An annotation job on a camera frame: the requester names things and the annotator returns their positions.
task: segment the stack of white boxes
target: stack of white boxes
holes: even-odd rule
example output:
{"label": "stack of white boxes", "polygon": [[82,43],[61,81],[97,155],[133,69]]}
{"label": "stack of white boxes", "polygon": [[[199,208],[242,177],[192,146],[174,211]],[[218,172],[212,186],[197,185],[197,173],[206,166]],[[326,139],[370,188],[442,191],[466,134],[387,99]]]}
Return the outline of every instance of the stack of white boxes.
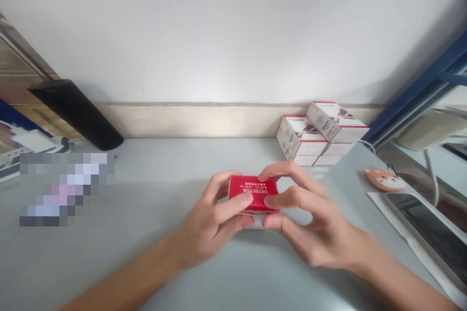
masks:
{"label": "stack of white boxes", "polygon": [[312,102],[304,116],[283,116],[276,137],[300,166],[335,165],[368,130],[337,103]]}

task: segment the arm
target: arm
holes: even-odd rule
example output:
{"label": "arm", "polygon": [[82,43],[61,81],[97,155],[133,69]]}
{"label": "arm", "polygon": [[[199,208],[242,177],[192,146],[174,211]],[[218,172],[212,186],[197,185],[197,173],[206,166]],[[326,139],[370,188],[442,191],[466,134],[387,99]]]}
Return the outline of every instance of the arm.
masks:
{"label": "arm", "polygon": [[252,217],[235,216],[253,201],[251,193],[217,204],[218,199],[227,195],[232,174],[239,173],[230,171],[213,175],[201,198],[176,231],[143,251],[62,311],[137,310],[178,274],[213,257],[236,232],[254,223]]}
{"label": "arm", "polygon": [[450,300],[387,254],[369,235],[367,259],[346,269],[370,283],[397,310],[459,310]]}
{"label": "arm", "polygon": [[263,226],[280,232],[311,266],[349,270],[368,281],[396,310],[459,310],[459,308],[400,262],[388,255],[366,232],[347,222],[326,190],[291,161],[267,166],[260,181],[290,176],[292,186],[265,198],[272,209],[300,207],[313,214],[299,226],[281,214],[271,214]]}

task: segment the table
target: table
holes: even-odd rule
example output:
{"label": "table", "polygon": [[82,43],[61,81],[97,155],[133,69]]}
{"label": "table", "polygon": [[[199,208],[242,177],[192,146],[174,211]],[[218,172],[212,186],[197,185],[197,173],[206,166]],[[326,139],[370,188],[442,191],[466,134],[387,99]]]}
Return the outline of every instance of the table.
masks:
{"label": "table", "polygon": [[[96,152],[91,145],[76,152]],[[283,160],[273,138],[130,139],[118,149],[114,191],[95,196],[67,227],[19,227],[31,204],[19,180],[0,185],[0,309],[54,310],[174,229],[210,176],[236,169],[259,174]],[[358,144],[320,180],[353,224],[440,290],[367,191],[362,171],[384,164]],[[279,190],[292,185],[281,179]],[[307,223],[299,209],[286,215]],[[344,271],[311,269],[274,231],[242,231],[212,260],[163,288],[143,310],[375,310],[380,300]]]}

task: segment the baseboard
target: baseboard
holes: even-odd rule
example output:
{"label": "baseboard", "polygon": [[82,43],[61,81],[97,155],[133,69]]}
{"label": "baseboard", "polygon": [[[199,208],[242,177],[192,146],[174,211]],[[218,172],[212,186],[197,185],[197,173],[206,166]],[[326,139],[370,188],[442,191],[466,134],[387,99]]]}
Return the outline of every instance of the baseboard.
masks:
{"label": "baseboard", "polygon": [[[306,104],[116,103],[97,108],[125,138],[269,138],[280,117],[304,114]],[[381,105],[348,104],[350,113],[367,125]]]}

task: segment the white charger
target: white charger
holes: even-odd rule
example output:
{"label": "white charger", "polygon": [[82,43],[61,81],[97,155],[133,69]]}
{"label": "white charger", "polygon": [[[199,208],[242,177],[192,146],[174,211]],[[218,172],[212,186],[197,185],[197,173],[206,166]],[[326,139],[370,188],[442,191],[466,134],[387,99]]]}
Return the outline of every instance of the white charger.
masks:
{"label": "white charger", "polygon": [[16,135],[11,136],[11,139],[20,143],[23,147],[29,148],[35,153],[43,152],[57,146],[50,137],[37,129],[19,132]]}

